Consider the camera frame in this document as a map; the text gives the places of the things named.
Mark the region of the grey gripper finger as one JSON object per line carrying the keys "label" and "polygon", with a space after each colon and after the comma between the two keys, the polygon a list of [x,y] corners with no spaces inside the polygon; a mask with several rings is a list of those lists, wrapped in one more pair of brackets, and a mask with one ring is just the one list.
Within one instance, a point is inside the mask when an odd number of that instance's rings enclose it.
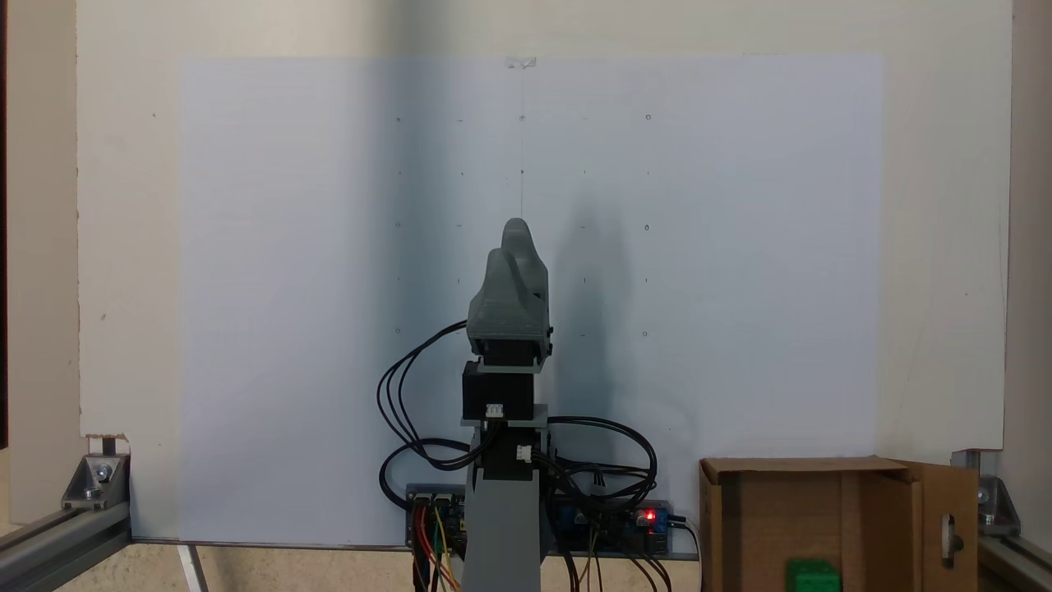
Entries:
{"label": "grey gripper finger", "polygon": [[502,247],[515,259],[527,291],[541,301],[545,317],[549,317],[548,269],[538,256],[537,244],[524,219],[507,221],[502,232]]}
{"label": "grey gripper finger", "polygon": [[486,261],[483,284],[470,301],[470,322],[497,323],[525,315],[527,289],[514,256],[493,248]]}

